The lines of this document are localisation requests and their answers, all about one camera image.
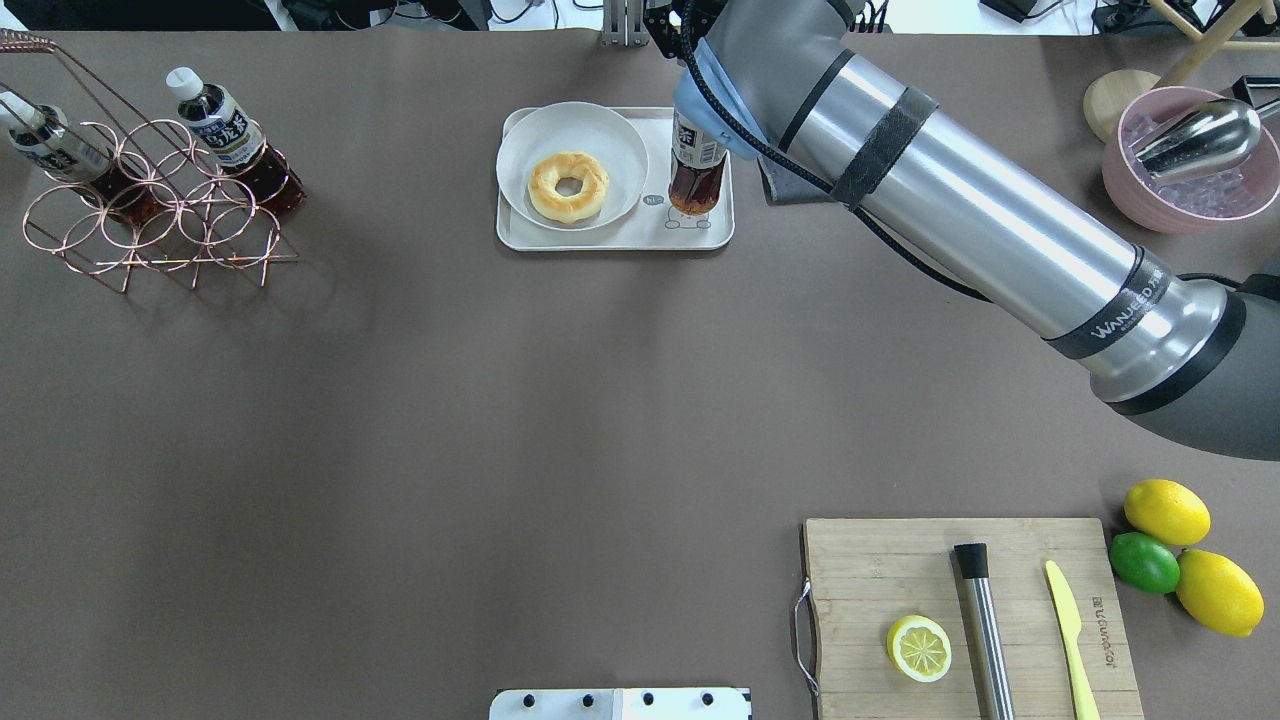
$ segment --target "bagel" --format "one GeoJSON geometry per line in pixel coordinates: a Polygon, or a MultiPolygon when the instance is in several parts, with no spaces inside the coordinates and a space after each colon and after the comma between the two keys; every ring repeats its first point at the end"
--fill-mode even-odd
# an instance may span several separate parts
{"type": "Polygon", "coordinates": [[[609,173],[600,161],[581,150],[556,152],[534,165],[529,176],[529,199],[540,215],[558,223],[576,223],[600,211],[609,191],[609,173]],[[564,178],[582,183],[573,195],[561,195],[556,186],[564,178]]]}

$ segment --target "wooden cutting board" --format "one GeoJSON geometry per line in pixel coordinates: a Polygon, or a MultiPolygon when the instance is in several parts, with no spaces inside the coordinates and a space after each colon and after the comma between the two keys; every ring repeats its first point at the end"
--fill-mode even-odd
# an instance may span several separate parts
{"type": "Polygon", "coordinates": [[[1018,717],[1075,717],[1046,560],[1062,568],[1080,609],[1080,655],[1098,712],[1107,720],[1144,717],[1097,519],[810,519],[804,541],[819,720],[983,717],[951,553],[966,542],[987,543],[1018,717]],[[890,625],[911,614],[932,618],[951,638],[951,670],[936,683],[911,680],[886,653],[890,625]]]}

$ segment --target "lime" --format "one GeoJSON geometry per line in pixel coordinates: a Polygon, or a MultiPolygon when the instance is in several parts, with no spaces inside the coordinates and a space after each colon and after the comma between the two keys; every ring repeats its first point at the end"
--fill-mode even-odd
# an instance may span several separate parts
{"type": "Polygon", "coordinates": [[[1143,533],[1124,533],[1111,539],[1111,569],[1121,580],[1153,593],[1170,593],[1178,588],[1181,571],[1178,559],[1165,543],[1143,533]]]}
{"type": "Polygon", "coordinates": [[[1239,565],[1203,550],[1178,556],[1183,579],[1178,600],[1202,625],[1228,635],[1247,638],[1262,621],[1262,592],[1239,565]]]}
{"type": "Polygon", "coordinates": [[[908,615],[888,629],[888,656],[913,680],[932,683],[951,669],[951,641],[941,625],[908,615]]]}
{"type": "Polygon", "coordinates": [[[1166,544],[1196,544],[1210,528],[1204,501],[1174,480],[1143,480],[1129,488],[1124,515],[1134,528],[1166,544]]]}

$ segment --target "bottle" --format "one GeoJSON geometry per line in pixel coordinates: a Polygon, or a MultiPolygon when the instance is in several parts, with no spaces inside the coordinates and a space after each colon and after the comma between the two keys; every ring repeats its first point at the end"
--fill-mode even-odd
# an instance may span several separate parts
{"type": "Polygon", "coordinates": [[[705,215],[719,202],[728,150],[676,110],[671,136],[667,197],[686,215],[705,215]]]}
{"type": "Polygon", "coordinates": [[[13,92],[0,94],[0,120],[9,126],[9,143],[50,176],[72,187],[97,191],[81,196],[95,208],[106,202],[108,217],[141,229],[164,211],[151,188],[140,186],[110,152],[90,145],[83,132],[68,132],[67,114],[60,108],[31,105],[13,92]]]}
{"type": "Polygon", "coordinates": [[[302,182],[289,170],[262,131],[220,85],[205,85],[191,68],[165,78],[178,99],[178,117],[210,150],[223,172],[248,187],[253,200],[282,217],[306,200],[302,182]]]}

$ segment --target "lemon slice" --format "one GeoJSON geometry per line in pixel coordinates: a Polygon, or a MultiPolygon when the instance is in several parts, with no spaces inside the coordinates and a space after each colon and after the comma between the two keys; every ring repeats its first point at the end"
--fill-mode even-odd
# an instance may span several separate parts
{"type": "Polygon", "coordinates": [[[908,615],[888,629],[888,656],[908,678],[920,683],[942,679],[951,669],[951,639],[923,615],[908,615]]]}

